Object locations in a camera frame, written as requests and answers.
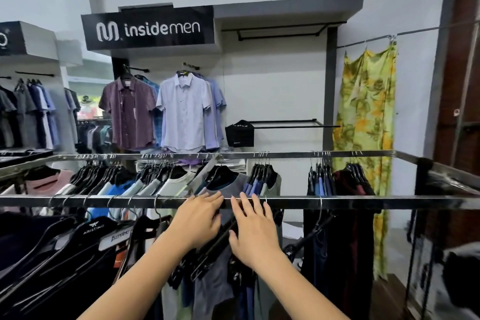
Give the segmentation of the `person's right forearm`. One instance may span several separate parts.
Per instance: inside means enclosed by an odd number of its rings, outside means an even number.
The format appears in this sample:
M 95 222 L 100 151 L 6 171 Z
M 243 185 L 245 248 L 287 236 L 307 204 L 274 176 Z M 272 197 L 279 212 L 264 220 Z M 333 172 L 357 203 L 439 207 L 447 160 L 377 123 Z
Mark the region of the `person's right forearm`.
M 307 281 L 280 250 L 254 256 L 249 265 L 292 320 L 350 320 Z

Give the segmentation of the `grey wall canopy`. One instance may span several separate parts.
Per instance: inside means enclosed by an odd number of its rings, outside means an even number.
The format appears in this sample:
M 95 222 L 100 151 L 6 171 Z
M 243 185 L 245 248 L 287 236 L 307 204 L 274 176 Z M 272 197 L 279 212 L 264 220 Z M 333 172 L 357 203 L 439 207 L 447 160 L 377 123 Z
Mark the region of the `grey wall canopy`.
M 364 0 L 273 0 L 217 4 L 215 19 L 276 18 L 307 15 L 349 15 L 363 8 Z

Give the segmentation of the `grey hanging t-shirt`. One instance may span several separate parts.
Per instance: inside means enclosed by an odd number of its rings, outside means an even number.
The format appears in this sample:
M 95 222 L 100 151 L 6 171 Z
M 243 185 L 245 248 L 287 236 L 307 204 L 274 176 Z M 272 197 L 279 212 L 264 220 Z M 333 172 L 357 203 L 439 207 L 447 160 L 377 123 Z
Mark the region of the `grey hanging t-shirt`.
M 218 235 L 183 257 L 161 291 L 163 320 L 270 320 L 276 297 L 232 254 L 231 210 L 220 210 Z

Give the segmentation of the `black folded garment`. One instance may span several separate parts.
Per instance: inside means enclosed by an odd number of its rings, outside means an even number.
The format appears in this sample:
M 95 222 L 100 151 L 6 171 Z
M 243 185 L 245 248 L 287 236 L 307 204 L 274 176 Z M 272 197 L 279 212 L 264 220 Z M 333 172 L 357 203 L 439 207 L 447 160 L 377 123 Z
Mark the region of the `black folded garment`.
M 255 146 L 255 127 L 251 122 L 240 120 L 225 127 L 228 147 L 249 148 Z

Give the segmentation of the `black hanging dress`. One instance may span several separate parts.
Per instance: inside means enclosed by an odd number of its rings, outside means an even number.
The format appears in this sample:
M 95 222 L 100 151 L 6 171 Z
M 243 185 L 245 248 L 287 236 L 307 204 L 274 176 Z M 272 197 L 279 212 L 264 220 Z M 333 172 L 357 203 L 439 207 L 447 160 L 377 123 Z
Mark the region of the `black hanging dress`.
M 304 248 L 302 274 L 351 320 L 370 320 L 374 210 L 337 210 Z

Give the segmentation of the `person's right hand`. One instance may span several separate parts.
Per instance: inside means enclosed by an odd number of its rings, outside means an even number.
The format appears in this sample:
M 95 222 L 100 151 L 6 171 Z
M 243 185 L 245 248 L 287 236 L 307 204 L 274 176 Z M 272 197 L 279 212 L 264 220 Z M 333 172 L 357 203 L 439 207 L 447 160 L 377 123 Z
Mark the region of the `person's right hand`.
M 231 207 L 237 221 L 237 237 L 241 245 L 241 254 L 234 254 L 243 264 L 258 275 L 271 270 L 283 253 L 279 246 L 277 229 L 264 228 L 264 204 L 258 196 L 249 199 L 257 214 L 256 219 L 240 222 L 240 198 L 231 197 Z

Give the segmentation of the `grey t-shirt with teal collar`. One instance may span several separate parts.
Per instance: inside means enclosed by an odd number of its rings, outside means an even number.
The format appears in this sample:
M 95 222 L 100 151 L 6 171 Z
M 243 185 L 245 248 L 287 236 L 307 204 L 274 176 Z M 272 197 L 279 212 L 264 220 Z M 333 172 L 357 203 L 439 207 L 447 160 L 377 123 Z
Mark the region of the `grey t-shirt with teal collar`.
M 244 173 L 232 171 L 226 165 L 215 165 L 202 180 L 195 195 L 219 191 L 225 198 L 239 197 L 248 180 L 249 176 Z

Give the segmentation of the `group of dark hangered tops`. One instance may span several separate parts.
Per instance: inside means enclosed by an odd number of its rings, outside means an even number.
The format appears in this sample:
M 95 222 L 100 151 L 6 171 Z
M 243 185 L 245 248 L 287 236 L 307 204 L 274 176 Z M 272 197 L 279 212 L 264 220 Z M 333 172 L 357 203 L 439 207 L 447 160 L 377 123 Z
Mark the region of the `group of dark hangered tops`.
M 375 196 L 363 167 L 348 162 L 339 171 L 331 165 L 317 163 L 310 168 L 307 181 L 307 196 Z

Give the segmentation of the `maroon short-sleeve shirt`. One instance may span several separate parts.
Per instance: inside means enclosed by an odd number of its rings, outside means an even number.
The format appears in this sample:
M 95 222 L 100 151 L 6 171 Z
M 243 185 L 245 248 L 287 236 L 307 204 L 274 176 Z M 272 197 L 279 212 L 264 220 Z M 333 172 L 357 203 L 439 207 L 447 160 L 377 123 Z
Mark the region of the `maroon short-sleeve shirt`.
M 108 83 L 98 104 L 111 116 L 112 143 L 119 149 L 137 151 L 155 142 L 153 89 L 136 78 Z

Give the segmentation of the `person's left hand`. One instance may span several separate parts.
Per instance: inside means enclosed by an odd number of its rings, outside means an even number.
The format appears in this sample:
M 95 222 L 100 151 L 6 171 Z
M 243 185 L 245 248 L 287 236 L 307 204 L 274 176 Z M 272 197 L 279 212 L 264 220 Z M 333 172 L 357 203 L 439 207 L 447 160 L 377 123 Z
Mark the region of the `person's left hand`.
M 178 248 L 182 255 L 197 249 L 213 239 L 221 226 L 221 214 L 218 211 L 213 220 L 189 218 L 184 212 L 184 202 L 178 208 L 169 228 L 165 232 L 172 247 Z

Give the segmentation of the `pink t-shirt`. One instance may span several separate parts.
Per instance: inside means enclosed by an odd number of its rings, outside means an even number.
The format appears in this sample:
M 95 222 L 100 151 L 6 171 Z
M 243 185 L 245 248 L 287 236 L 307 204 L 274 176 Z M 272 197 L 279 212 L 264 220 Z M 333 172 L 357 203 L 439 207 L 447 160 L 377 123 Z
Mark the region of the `pink t-shirt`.
M 23 193 L 32 196 L 52 196 L 57 194 L 69 184 L 75 172 L 54 169 L 54 173 L 54 175 L 46 178 L 26 180 L 21 187 Z

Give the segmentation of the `small black shop sign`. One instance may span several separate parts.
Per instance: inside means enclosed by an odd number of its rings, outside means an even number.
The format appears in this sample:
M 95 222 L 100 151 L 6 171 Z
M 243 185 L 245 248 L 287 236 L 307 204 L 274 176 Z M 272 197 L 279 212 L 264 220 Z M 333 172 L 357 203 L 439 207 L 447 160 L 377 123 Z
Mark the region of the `small black shop sign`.
M 21 21 L 0 22 L 0 57 L 25 55 L 27 48 Z

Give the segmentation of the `pale blue short-sleeve shirt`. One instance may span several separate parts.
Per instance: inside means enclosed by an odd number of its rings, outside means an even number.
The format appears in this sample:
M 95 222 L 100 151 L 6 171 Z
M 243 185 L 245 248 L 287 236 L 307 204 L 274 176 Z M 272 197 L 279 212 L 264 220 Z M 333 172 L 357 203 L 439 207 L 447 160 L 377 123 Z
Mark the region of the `pale blue short-sleeve shirt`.
M 156 102 L 163 115 L 161 147 L 173 153 L 198 153 L 205 148 L 204 112 L 212 102 L 207 81 L 192 72 L 163 81 Z

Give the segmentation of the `row of light hangered tops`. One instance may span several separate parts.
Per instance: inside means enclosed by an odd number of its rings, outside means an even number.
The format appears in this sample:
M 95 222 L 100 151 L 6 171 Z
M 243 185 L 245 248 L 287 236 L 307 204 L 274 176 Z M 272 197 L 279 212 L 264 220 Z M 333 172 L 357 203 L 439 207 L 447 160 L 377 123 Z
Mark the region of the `row of light hangered tops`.
M 70 175 L 69 181 L 57 190 L 57 195 L 106 195 L 106 196 L 179 196 L 197 171 L 185 171 L 183 166 L 145 165 L 136 174 L 124 166 L 86 165 Z M 52 216 L 60 213 L 85 214 L 89 221 L 101 216 L 114 220 L 135 220 L 148 209 L 133 208 L 47 208 L 40 215 Z

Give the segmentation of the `brown wooden door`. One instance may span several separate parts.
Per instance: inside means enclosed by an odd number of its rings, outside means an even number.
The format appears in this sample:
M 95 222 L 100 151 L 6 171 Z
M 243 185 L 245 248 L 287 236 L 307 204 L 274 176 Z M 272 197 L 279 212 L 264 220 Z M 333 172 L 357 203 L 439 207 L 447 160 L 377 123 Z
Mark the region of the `brown wooden door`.
M 480 0 L 443 0 L 430 102 L 433 160 L 480 177 Z

